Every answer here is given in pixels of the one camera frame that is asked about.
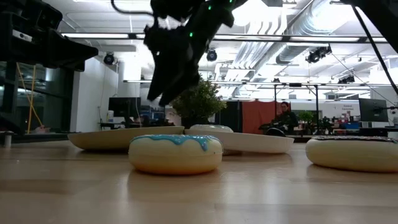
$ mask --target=green plant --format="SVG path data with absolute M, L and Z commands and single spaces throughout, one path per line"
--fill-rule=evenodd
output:
M 309 124 L 312 122 L 313 114 L 309 111 L 301 111 L 298 114 L 299 120 L 303 121 L 305 124 Z
M 217 86 L 200 78 L 199 84 L 185 90 L 171 102 L 181 118 L 209 118 L 226 108 L 226 103 L 217 97 Z

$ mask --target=person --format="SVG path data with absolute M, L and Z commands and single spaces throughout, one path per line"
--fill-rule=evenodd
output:
M 292 134 L 294 127 L 299 125 L 296 114 L 289 110 L 289 104 L 285 101 L 280 104 L 280 107 L 282 113 L 276 117 L 274 123 L 277 123 L 277 127 L 283 132 Z

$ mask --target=table surface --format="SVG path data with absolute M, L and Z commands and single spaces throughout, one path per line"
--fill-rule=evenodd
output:
M 17 144 L 0 149 L 1 223 L 397 223 L 398 174 L 318 167 L 304 148 L 226 156 L 213 172 L 172 177 L 68 141 Z

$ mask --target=plate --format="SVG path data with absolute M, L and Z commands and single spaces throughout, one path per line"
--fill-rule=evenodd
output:
M 128 128 L 110 131 L 69 134 L 68 139 L 84 150 L 128 149 L 130 140 L 145 134 L 182 134 L 183 126 Z
M 292 147 L 294 142 L 292 138 L 278 136 L 194 129 L 186 129 L 185 134 L 212 135 L 223 143 L 224 149 L 243 152 L 285 153 Z

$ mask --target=computer monitor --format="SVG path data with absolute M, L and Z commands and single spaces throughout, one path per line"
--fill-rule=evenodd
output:
M 385 100 L 359 99 L 361 121 L 388 122 L 387 103 Z
M 141 108 L 140 97 L 110 97 L 108 109 L 114 117 L 139 118 Z

